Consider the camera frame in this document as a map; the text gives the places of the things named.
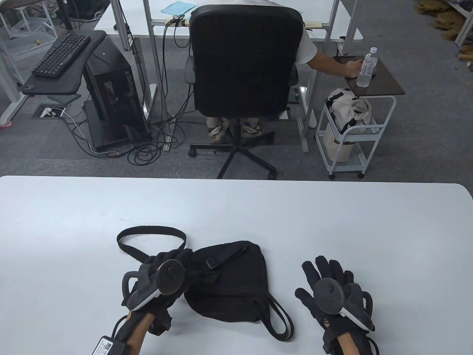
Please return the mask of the person's left hand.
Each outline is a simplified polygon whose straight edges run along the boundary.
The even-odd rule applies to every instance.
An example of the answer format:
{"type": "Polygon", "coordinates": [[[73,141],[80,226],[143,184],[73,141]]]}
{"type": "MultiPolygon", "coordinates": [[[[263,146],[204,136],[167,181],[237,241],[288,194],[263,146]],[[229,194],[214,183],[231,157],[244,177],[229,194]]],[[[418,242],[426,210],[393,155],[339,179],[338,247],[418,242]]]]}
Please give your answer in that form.
{"type": "Polygon", "coordinates": [[[165,331],[170,330],[172,318],[169,315],[168,308],[170,308],[176,300],[181,297],[184,291],[186,291],[191,284],[192,275],[188,268],[188,264],[192,254],[192,250],[186,248],[183,250],[161,252],[153,259],[154,267],[160,267],[167,260],[175,259],[179,261],[185,269],[183,283],[176,292],[171,295],[160,295],[153,298],[141,308],[143,312],[155,316],[148,329],[148,332],[155,336],[160,336],[165,331]]]}

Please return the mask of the person's right hand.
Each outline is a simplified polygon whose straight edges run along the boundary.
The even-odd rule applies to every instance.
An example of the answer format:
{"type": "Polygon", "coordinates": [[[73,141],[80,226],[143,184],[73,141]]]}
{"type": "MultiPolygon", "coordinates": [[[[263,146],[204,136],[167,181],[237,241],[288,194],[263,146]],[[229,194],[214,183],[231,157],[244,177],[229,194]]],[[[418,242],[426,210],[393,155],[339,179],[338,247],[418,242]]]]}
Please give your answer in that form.
{"type": "MultiPolygon", "coordinates": [[[[310,261],[302,264],[302,269],[306,275],[306,279],[311,289],[323,278],[331,278],[336,280],[341,286],[354,282],[353,272],[344,271],[337,260],[331,259],[327,261],[324,256],[318,256],[315,259],[317,269],[310,261]]],[[[356,330],[358,326],[349,318],[341,315],[329,315],[324,313],[316,304],[314,297],[305,289],[298,288],[295,290],[295,296],[309,309],[313,318],[317,320],[324,329],[324,342],[331,344],[338,336],[356,330]]]]}

